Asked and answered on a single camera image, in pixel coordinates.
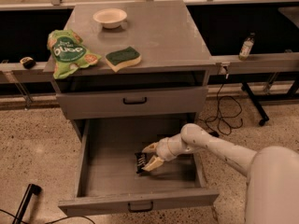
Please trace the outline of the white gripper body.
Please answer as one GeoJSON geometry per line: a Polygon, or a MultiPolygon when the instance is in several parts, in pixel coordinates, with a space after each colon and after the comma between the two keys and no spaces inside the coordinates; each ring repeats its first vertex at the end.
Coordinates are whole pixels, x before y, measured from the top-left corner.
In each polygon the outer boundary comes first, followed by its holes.
{"type": "Polygon", "coordinates": [[[171,152],[169,147],[170,139],[161,139],[156,146],[156,154],[164,161],[171,161],[176,158],[176,156],[171,152]]]}

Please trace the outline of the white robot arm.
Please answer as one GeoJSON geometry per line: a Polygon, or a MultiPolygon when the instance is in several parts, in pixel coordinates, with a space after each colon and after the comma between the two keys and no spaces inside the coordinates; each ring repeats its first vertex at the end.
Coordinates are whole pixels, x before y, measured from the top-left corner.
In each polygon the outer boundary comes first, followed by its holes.
{"type": "Polygon", "coordinates": [[[143,149],[150,172],[182,154],[204,148],[246,177],[244,224],[299,224],[299,153],[271,146],[255,151],[225,141],[188,123],[180,133],[143,149]]]}

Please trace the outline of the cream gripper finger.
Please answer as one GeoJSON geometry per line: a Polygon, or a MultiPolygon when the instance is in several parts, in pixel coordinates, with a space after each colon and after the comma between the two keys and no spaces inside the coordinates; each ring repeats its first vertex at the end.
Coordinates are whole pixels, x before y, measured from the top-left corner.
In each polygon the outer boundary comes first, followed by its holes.
{"type": "Polygon", "coordinates": [[[142,149],[143,153],[155,153],[157,149],[158,143],[154,142],[142,149]]]}
{"type": "Polygon", "coordinates": [[[151,172],[164,164],[164,160],[158,156],[153,155],[149,162],[143,167],[144,171],[151,172]]]}

